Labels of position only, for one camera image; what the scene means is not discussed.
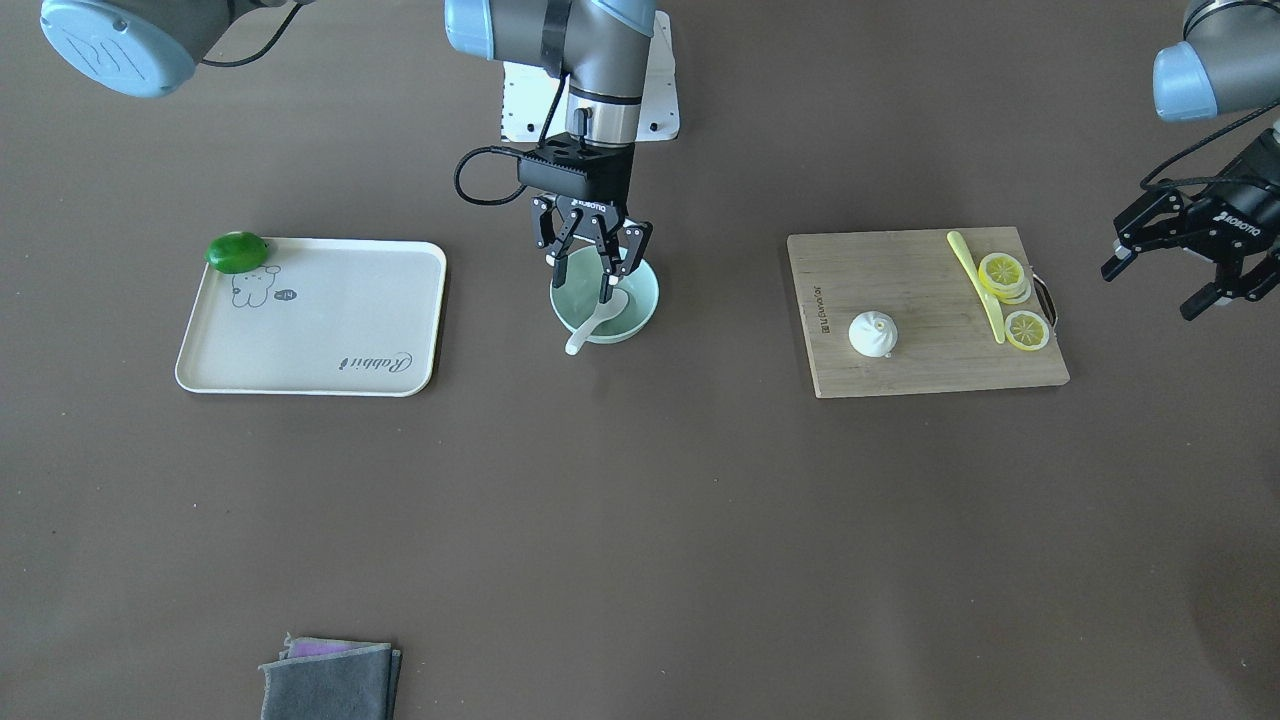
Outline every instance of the light green bowl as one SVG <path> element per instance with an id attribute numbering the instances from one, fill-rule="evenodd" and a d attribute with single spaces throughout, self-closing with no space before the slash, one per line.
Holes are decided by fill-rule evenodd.
<path id="1" fill-rule="evenodd" d="M 627 249 L 621 249 L 621 254 L 626 258 Z M 631 296 L 626 310 L 617 318 L 600 323 L 595 332 L 588 336 L 588 342 L 595 345 L 622 342 L 640 332 L 658 309 L 658 277 L 653 274 L 653 268 L 646 260 L 641 260 L 636 272 L 622 278 L 617 287 Z M 600 300 L 600 255 L 594 246 L 575 250 L 568 256 L 564 284 L 553 287 L 550 296 L 556 316 L 570 332 L 576 331 L 591 316 L 595 304 Z"/>

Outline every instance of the towel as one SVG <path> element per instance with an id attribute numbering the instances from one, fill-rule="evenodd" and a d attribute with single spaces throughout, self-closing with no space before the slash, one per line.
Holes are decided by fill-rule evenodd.
<path id="1" fill-rule="evenodd" d="M 262 720 L 390 720 L 401 652 L 390 643 L 284 637 L 266 675 Z"/>

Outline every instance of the garlic bulb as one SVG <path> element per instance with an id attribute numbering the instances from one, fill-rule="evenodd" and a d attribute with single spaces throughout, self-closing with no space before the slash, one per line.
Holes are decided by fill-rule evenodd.
<path id="1" fill-rule="evenodd" d="M 849 343 L 868 357 L 890 357 L 897 345 L 897 325 L 884 313 L 863 313 L 849 325 Z"/>

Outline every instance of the wooden cutting board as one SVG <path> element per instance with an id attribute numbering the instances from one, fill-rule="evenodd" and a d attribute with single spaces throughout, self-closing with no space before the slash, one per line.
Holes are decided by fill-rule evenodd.
<path id="1" fill-rule="evenodd" d="M 1016 228 L 794 234 L 787 238 L 818 397 L 867 397 L 1065 384 L 1057 340 L 1025 352 L 992 338 L 969 278 L 947 245 L 960 231 L 974 261 L 1007 252 L 1030 268 Z M 1033 293 L 1023 305 L 1044 316 Z M 899 328 L 892 357 L 865 357 L 849 324 L 879 310 Z"/>

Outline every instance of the yellow knife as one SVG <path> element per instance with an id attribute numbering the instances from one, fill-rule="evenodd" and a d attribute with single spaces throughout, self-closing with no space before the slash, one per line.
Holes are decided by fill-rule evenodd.
<path id="1" fill-rule="evenodd" d="M 978 266 L 974 265 L 973 254 L 969 252 L 969 243 L 956 231 L 947 233 L 947 243 L 951 245 L 951 251 L 956 254 L 956 259 L 964 265 L 964 272 L 968 273 L 969 282 L 973 283 L 973 288 L 978 292 L 978 300 L 982 301 L 982 307 L 987 311 L 987 320 L 991 322 L 991 334 L 996 336 L 996 342 L 1004 343 L 1005 313 L 1000 309 L 1000 301 L 996 300 L 996 296 L 982 287 L 982 281 L 978 279 Z"/>

